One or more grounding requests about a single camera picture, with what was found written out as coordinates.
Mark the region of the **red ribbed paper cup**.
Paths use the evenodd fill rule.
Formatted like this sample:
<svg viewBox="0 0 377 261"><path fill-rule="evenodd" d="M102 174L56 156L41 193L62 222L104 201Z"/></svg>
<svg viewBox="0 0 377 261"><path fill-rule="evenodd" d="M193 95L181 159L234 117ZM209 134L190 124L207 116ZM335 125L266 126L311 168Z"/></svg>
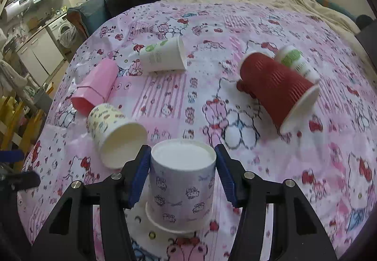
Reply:
<svg viewBox="0 0 377 261"><path fill-rule="evenodd" d="M311 115L320 87L260 52L239 64L237 89L258 99L281 134L296 128Z"/></svg>

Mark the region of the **yellow wooden rack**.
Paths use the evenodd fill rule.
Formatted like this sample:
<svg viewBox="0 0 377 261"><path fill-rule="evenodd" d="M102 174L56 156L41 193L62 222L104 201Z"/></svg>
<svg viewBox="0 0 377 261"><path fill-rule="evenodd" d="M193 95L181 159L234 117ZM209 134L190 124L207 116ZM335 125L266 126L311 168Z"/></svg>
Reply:
<svg viewBox="0 0 377 261"><path fill-rule="evenodd" d="M37 142L44 118L43 110L33 112L21 100L12 96L1 97L1 150L21 150L24 154L18 162L6 162L13 171L21 171Z"/></svg>

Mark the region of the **pink Hello Kitty bedsheet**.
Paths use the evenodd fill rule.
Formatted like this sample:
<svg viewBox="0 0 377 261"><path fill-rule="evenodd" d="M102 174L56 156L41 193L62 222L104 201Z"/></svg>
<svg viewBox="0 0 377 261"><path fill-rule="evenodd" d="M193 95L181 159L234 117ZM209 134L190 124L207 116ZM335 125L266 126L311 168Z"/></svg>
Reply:
<svg viewBox="0 0 377 261"><path fill-rule="evenodd" d="M185 70L143 71L140 51L181 37ZM320 96L298 128L281 135L265 109L236 88L245 54L286 45L318 72ZM18 195L26 237L34 241L75 180L110 174L71 97L103 59L118 78L110 103L138 120L154 145L171 138L224 144L263 179L294 179L315 209L337 256L367 226L376 203L376 72L318 17L243 3L137 6L105 22L77 50L25 168L41 177Z"/></svg>

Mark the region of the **white green leaf paper cup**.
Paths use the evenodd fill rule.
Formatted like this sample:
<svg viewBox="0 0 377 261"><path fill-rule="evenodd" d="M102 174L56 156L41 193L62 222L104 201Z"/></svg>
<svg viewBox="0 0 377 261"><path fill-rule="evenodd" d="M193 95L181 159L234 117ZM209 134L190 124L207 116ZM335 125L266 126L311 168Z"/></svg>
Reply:
<svg viewBox="0 0 377 261"><path fill-rule="evenodd" d="M185 70L183 41L178 36L150 44L140 51L139 60L146 72Z"/></svg>

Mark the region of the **pink hexagonal plastic cup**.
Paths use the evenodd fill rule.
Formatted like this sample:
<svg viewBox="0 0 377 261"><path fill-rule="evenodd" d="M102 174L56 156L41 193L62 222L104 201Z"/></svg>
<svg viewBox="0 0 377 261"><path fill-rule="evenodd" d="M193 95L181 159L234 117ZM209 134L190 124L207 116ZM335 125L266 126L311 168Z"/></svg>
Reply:
<svg viewBox="0 0 377 261"><path fill-rule="evenodd" d="M73 107L87 117L94 107L105 103L118 76L118 65L109 58L100 61L77 86L71 97Z"/></svg>

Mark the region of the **white kitchen cabinet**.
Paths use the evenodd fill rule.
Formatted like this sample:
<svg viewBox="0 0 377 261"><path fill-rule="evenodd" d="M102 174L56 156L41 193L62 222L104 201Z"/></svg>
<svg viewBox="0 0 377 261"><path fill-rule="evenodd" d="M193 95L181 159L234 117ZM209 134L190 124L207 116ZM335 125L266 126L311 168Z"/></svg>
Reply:
<svg viewBox="0 0 377 261"><path fill-rule="evenodd" d="M37 30L15 53L39 86L49 81L66 61L49 27Z"/></svg>

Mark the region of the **white water heater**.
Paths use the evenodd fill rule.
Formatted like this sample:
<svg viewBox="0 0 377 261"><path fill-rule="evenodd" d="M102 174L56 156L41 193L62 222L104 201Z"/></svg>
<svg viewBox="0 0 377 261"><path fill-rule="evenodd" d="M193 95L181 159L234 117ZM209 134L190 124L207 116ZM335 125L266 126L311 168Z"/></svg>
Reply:
<svg viewBox="0 0 377 261"><path fill-rule="evenodd" d="M10 21L21 12L25 11L31 4L31 0L15 0L8 4L1 13L2 21Z"/></svg>

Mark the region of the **white green paper cup behind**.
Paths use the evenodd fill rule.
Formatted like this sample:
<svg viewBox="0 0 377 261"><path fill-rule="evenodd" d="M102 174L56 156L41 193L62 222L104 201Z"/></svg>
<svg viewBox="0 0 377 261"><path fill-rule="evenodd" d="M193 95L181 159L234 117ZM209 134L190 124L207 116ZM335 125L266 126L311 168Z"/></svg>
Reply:
<svg viewBox="0 0 377 261"><path fill-rule="evenodd" d="M274 59L314 84L320 81L319 74L305 59L301 51L292 45L282 47L275 54Z"/></svg>

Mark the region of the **white washing machine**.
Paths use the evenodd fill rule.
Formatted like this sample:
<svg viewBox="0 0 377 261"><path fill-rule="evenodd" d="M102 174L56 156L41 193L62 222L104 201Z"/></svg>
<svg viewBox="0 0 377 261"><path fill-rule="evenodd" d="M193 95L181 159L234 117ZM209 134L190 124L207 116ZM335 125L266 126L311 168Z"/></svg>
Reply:
<svg viewBox="0 0 377 261"><path fill-rule="evenodd" d="M67 30L72 28L72 24L66 19L66 13L61 14L51 22L47 24L47 30L50 34L52 40L58 47L59 51L65 56L72 54L72 51L69 48L65 48L60 42L59 37Z"/></svg>

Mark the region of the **teal chair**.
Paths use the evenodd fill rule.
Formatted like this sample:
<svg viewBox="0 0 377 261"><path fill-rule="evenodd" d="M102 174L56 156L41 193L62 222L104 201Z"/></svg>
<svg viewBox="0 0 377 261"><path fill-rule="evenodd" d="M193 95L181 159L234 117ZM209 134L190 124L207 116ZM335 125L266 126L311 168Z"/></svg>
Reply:
<svg viewBox="0 0 377 261"><path fill-rule="evenodd" d="M86 0L79 6L68 8L66 18L87 39L111 18L111 14L105 0Z"/></svg>

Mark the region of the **yellow cartoon print paper cup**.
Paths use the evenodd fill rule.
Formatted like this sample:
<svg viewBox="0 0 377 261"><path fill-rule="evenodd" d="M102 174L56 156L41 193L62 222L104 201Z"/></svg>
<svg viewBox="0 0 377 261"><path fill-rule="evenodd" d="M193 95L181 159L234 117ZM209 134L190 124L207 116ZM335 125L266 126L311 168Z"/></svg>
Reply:
<svg viewBox="0 0 377 261"><path fill-rule="evenodd" d="M100 160L104 166L113 170L121 169L126 162L135 159L147 142L145 127L109 103L94 107L86 124Z"/></svg>

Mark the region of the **white cartoon print paper cup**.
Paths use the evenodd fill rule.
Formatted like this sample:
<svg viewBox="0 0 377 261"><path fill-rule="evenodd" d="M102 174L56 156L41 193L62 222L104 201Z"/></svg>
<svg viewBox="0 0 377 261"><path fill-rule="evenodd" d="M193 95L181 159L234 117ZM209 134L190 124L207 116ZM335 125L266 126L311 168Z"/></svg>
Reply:
<svg viewBox="0 0 377 261"><path fill-rule="evenodd" d="M213 209L216 153L203 143L171 139L152 147L146 215L173 233L197 231Z"/></svg>

